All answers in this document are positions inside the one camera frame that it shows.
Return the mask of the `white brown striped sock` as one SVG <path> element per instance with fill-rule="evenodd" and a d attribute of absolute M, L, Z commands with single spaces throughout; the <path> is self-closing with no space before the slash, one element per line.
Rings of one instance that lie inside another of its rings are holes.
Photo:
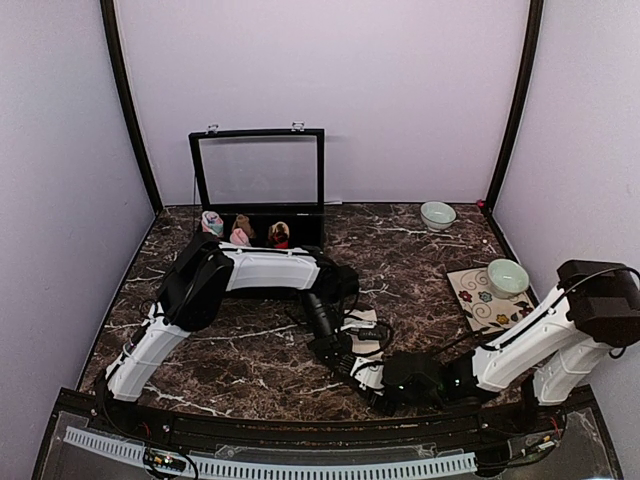
<path fill-rule="evenodd" d="M 341 330 L 348 333 L 352 338 L 352 351 L 357 354 L 369 354 L 380 348 L 380 342 L 360 341 L 355 335 L 349 333 L 350 327 L 366 326 L 377 324 L 377 313 L 375 309 L 354 310 L 344 318 Z"/>

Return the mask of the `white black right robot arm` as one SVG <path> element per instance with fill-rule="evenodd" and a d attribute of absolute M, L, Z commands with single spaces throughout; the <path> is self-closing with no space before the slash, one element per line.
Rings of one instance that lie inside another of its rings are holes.
<path fill-rule="evenodd" d="M 530 434 L 601 360 L 639 341 L 638 270 L 568 260 L 557 275 L 557 284 L 524 319 L 447 364 L 428 353 L 398 352 L 359 361 L 351 374 L 374 407 L 445 409 L 484 404 L 531 370 L 532 395 L 510 413 L 511 426 Z"/>

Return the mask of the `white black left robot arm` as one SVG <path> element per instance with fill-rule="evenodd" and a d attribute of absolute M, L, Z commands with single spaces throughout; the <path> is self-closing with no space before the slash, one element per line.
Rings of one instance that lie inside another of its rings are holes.
<path fill-rule="evenodd" d="M 357 272 L 319 248 L 241 247 L 197 233 L 166 272 L 146 318 L 97 388 L 111 397 L 101 417 L 120 436 L 141 427 L 135 402 L 166 357 L 190 334 L 208 328 L 224 301 L 234 295 L 282 298 L 296 294 L 322 338 L 333 337 L 342 314 L 333 306 L 359 291 Z"/>

